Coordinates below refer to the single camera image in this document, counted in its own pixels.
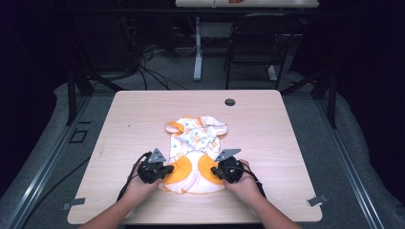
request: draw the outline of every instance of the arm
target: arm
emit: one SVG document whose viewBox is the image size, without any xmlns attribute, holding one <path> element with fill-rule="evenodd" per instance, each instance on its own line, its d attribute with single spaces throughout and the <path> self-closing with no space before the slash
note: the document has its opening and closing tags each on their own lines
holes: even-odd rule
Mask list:
<svg viewBox="0 0 405 229">
<path fill-rule="evenodd" d="M 248 165 L 247 161 L 241 160 L 241 162 Z M 224 185 L 226 189 L 233 192 L 241 201 L 255 211 L 266 229 L 300 228 L 262 196 L 254 178 L 248 173 L 244 173 L 236 183 L 229 183 L 224 180 Z"/>
<path fill-rule="evenodd" d="M 125 216 L 142 203 L 148 194 L 161 183 L 161 179 L 152 184 L 143 183 L 138 177 L 137 170 L 138 167 L 133 174 L 136 177 L 131 180 L 122 198 L 79 228 L 117 228 Z"/>
</svg>

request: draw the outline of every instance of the black chair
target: black chair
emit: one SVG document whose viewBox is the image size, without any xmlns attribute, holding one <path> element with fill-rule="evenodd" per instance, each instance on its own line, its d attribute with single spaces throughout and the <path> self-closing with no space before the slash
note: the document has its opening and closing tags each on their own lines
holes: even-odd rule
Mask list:
<svg viewBox="0 0 405 229">
<path fill-rule="evenodd" d="M 230 64 L 280 65 L 275 89 L 278 89 L 287 56 L 290 38 L 299 27 L 291 15 L 250 13 L 238 18 L 232 25 L 224 62 L 226 89 L 229 86 Z"/>
</svg>

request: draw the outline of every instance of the table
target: table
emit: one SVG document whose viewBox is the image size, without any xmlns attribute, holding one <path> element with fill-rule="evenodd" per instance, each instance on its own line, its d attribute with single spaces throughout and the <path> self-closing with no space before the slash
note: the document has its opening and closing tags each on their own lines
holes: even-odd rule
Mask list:
<svg viewBox="0 0 405 229">
<path fill-rule="evenodd" d="M 318 0 L 245 0 L 241 3 L 228 3 L 228 0 L 176 0 L 176 7 L 180 8 L 317 8 Z M 194 80 L 202 79 L 203 55 L 201 50 L 201 21 L 196 20 L 196 63 L 194 66 Z"/>
<path fill-rule="evenodd" d="M 227 99 L 235 101 L 227 106 Z M 170 134 L 165 123 L 184 115 L 210 115 L 228 126 L 223 149 L 249 161 L 267 198 L 295 221 L 318 221 L 319 206 L 288 114 L 277 91 L 118 92 L 106 117 L 72 206 L 71 224 L 82 224 L 113 204 L 143 154 L 159 148 L 168 158 Z M 208 195 L 178 195 L 155 190 L 124 224 L 255 223 L 258 217 L 227 190 Z"/>
</svg>

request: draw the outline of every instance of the white desk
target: white desk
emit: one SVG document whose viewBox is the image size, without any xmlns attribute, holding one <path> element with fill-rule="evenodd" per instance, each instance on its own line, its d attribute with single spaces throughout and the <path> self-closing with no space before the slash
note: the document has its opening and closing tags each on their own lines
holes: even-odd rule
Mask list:
<svg viewBox="0 0 405 229">
<path fill-rule="evenodd" d="M 224 101 L 232 98 L 234 106 Z M 68 221 L 82 224 L 113 204 L 137 159 L 159 148 L 168 158 L 170 134 L 165 123 L 184 115 L 214 116 L 226 123 L 223 149 L 249 161 L 263 183 L 267 198 L 295 221 L 322 218 L 307 167 L 277 91 L 119 92 L 100 132 Z M 153 192 L 126 224 L 254 223 L 258 217 L 227 190 L 208 195 Z"/>
<path fill-rule="evenodd" d="M 317 8 L 318 0 L 245 0 L 241 3 L 228 3 L 228 0 L 176 0 L 182 8 Z M 201 50 L 201 22 L 196 20 L 196 63 L 194 80 L 202 78 L 203 55 Z"/>
</svg>

